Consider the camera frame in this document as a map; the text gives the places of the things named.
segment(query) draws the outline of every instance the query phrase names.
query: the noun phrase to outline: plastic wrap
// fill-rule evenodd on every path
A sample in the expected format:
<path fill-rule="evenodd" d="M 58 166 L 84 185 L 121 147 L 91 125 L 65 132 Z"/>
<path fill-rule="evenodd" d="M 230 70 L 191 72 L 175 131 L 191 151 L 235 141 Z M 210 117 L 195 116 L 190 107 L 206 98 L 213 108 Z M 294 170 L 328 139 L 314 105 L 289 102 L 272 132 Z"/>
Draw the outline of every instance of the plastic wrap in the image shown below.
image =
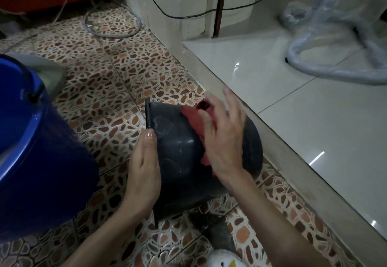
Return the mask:
<path fill-rule="evenodd" d="M 387 0 L 313 0 L 310 6 L 292 1 L 279 17 L 287 28 L 309 23 L 307 32 L 293 41 L 286 53 L 287 62 L 304 73 L 363 84 L 387 84 L 387 52 L 372 28 L 387 9 Z M 313 64 L 300 57 L 305 45 L 325 31 L 326 23 L 344 24 L 353 30 L 366 48 L 367 57 L 374 68 L 360 71 L 341 69 L 334 65 Z"/>

